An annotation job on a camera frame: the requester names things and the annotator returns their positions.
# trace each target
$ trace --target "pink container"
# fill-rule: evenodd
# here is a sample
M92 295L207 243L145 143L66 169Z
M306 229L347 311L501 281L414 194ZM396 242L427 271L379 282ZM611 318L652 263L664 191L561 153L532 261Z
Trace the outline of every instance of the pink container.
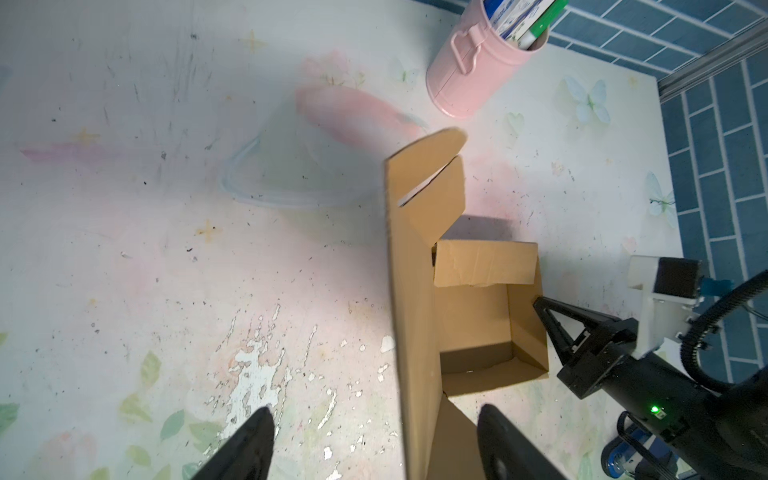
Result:
M472 0L427 69L429 97L451 117L471 117L548 38L547 29L530 50L514 47L494 31L482 0Z

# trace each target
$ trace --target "peeling paint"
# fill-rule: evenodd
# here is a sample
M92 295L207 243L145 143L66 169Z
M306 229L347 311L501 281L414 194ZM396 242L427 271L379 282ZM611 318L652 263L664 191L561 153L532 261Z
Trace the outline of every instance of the peeling paint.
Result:
M259 407L266 405L271 406L272 410L276 410L278 394L290 380L290 373L286 371L283 384L272 386L277 369L283 363L285 349L280 350L280 357L274 365L267 362L259 365L259 355L266 352L267 348L266 341L260 340L259 334L260 331L257 330L255 337L248 342L246 349L242 349L235 355L235 361L241 368L237 376L237 384L227 400L227 406L230 409L227 413L227 424L220 433L222 439L228 439L237 431L238 427L245 422L248 412L255 412Z
M336 390L328 389L326 394L331 395L331 402L328 404L328 411L326 412L325 416L322 420L320 420L320 424L317 426L317 429L320 430L323 425L328 422L328 419L331 418L331 414L333 413L333 409L336 407Z
M326 480L339 480L339 478L341 478L341 474L339 474L339 471L334 468L333 473L328 475Z
M312 346L312 338L315 336L315 333L317 333L317 324L315 324L315 326L312 327L312 333L310 333L310 340L309 340L309 342L306 343L306 351L304 353L304 361L301 364L302 368L304 368L306 366L306 359L310 356L310 347Z
M384 335L384 338L382 338L382 347L379 349L381 353L387 353L389 350L395 348L395 339L393 339L390 335Z

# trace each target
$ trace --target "cardboard box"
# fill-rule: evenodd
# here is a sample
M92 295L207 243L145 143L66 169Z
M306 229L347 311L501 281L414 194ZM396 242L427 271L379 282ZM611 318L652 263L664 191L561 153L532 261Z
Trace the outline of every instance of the cardboard box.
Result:
M547 375L536 243L440 240L464 212L466 134L440 131L386 162L392 316L410 480L485 478L475 423L450 396Z

